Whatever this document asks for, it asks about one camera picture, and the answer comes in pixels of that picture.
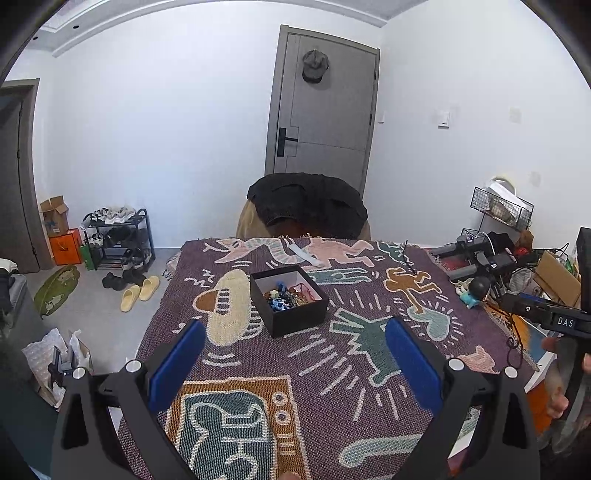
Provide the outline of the person's right hand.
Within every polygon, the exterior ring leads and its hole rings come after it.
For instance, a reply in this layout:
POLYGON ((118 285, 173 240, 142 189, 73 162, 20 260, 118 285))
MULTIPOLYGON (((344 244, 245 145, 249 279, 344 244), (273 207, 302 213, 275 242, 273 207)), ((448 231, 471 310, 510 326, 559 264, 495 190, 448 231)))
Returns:
POLYGON ((544 381, 549 396, 546 411, 552 419, 559 419, 569 406, 569 401, 565 396, 566 386, 559 370, 561 355, 557 352, 558 343, 559 339, 555 337, 547 337, 542 341, 542 347, 546 351, 557 355, 556 359, 551 364, 544 381))

